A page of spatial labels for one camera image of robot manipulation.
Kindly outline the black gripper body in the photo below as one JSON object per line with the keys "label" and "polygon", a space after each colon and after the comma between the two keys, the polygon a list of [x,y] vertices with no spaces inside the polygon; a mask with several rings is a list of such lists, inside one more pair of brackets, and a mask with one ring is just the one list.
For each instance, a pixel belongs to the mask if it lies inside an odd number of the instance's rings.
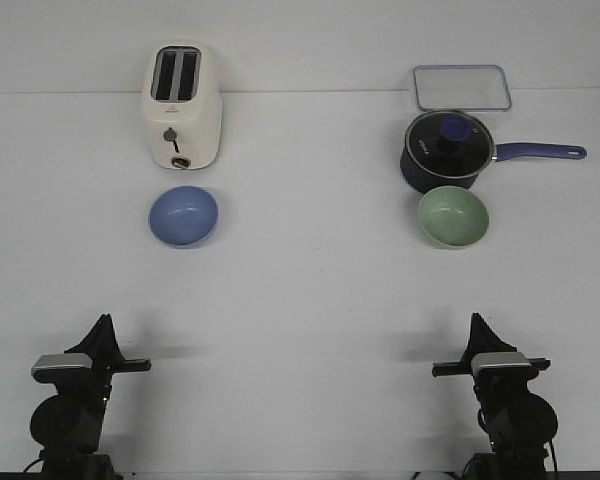
{"label": "black gripper body", "polygon": [[152,367],[149,359],[122,360],[61,369],[54,385],[59,394],[67,394],[82,403],[107,403],[111,395],[114,374],[146,372]]}
{"label": "black gripper body", "polygon": [[550,360],[544,357],[527,358],[531,366],[527,368],[504,368],[487,370],[477,378],[472,376],[470,363],[439,362],[432,366],[434,377],[470,375],[479,400],[513,400],[531,396],[528,382],[550,367]]}

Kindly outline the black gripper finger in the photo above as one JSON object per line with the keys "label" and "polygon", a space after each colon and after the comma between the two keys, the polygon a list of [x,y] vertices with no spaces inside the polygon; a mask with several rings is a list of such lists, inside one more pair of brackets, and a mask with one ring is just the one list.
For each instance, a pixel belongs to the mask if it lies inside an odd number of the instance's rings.
{"label": "black gripper finger", "polygon": [[482,330],[482,352],[483,353],[496,353],[496,352],[515,352],[516,347],[503,341],[489,326],[489,324],[483,320]]}
{"label": "black gripper finger", "polygon": [[87,335],[66,354],[82,353],[93,361],[124,361],[110,314],[102,314]]}
{"label": "black gripper finger", "polygon": [[477,312],[473,313],[471,316],[469,339],[465,351],[461,356],[462,363],[470,363],[477,354],[484,351],[483,330],[483,317]]}

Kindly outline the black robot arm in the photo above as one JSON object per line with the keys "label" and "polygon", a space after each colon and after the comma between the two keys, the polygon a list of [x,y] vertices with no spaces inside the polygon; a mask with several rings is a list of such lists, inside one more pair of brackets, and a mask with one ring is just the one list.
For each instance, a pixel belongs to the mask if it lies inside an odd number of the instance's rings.
{"label": "black robot arm", "polygon": [[77,345],[39,357],[31,368],[32,378],[56,389],[30,420],[31,436],[42,446],[43,479],[123,477],[110,456],[98,452],[112,378],[150,369],[148,359],[123,356],[109,314],[101,315]]}
{"label": "black robot arm", "polygon": [[477,421],[491,451],[474,454],[462,479],[547,479],[545,460],[555,456],[558,418],[553,407],[528,383],[551,361],[529,358],[504,342],[479,314],[471,316],[461,359],[432,366],[435,377],[468,375],[479,403]]}

